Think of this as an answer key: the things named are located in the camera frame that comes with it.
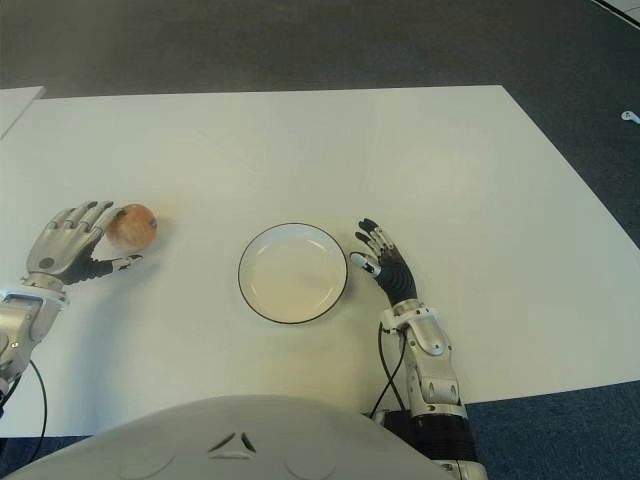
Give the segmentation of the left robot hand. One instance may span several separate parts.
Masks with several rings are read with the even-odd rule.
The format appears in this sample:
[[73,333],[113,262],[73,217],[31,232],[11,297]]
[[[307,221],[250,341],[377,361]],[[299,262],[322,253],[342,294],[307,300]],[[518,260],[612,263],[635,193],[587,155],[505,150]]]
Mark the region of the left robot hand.
[[123,210],[111,201],[87,201],[56,214],[34,242],[26,261],[27,286],[60,291],[65,285],[131,269],[143,257],[99,260],[94,250]]

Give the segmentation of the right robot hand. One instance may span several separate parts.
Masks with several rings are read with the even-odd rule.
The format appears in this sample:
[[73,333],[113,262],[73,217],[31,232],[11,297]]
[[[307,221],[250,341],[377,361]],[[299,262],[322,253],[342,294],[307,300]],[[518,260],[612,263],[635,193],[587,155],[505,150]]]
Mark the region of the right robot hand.
[[370,253],[353,251],[349,254],[351,262],[375,280],[391,306],[417,300],[413,274],[390,235],[368,218],[360,220],[358,227],[355,237]]

